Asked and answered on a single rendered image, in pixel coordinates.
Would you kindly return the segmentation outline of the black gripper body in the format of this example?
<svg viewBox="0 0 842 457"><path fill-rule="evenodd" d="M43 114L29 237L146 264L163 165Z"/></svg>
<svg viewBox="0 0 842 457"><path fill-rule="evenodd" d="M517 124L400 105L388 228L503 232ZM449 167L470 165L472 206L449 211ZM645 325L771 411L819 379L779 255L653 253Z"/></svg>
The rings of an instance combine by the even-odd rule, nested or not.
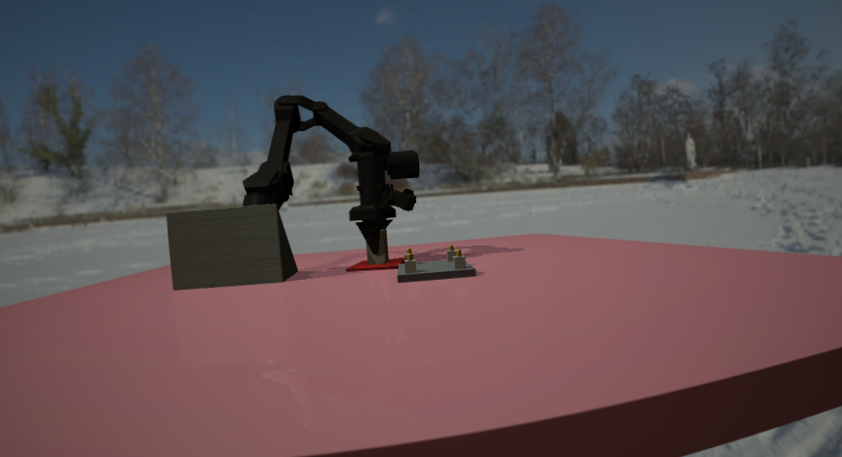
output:
<svg viewBox="0 0 842 457"><path fill-rule="evenodd" d="M360 206L351 208L350 221L380 221L396 217L396 210L392 206L382 204L384 187L386 187L385 179L358 181L356 191L359 191Z"/></svg>

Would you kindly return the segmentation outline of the red board with handle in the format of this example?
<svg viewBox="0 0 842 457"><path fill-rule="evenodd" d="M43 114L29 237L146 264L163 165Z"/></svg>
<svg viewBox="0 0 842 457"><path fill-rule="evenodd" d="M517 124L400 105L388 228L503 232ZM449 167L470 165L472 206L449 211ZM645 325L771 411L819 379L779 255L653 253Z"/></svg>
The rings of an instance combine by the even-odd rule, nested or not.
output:
<svg viewBox="0 0 842 457"><path fill-rule="evenodd" d="M379 251L373 254L366 243L367 260L361 261L347 269L347 272L398 269L404 264L405 258L389 259L387 229L380 230Z"/></svg>

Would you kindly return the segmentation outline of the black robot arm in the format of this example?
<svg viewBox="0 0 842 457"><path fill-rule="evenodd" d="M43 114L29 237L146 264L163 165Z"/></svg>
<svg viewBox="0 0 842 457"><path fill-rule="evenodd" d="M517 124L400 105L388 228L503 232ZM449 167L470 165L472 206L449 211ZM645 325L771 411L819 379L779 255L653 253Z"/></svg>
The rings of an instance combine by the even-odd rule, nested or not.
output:
<svg viewBox="0 0 842 457"><path fill-rule="evenodd" d="M298 105L312 111L313 118L301 121ZM322 126L351 150L350 161L357 162L358 181L419 177L419 158L414 150L392 152L391 143L368 127L358 127L332 110L327 103L301 96L282 96L274 102L275 128L268 159L257 172L243 180L246 190L242 206L277 204L278 209L293 195L294 179L289 156L293 134L312 126ZM416 196L412 190L394 190L386 184L382 204L413 210Z"/></svg>

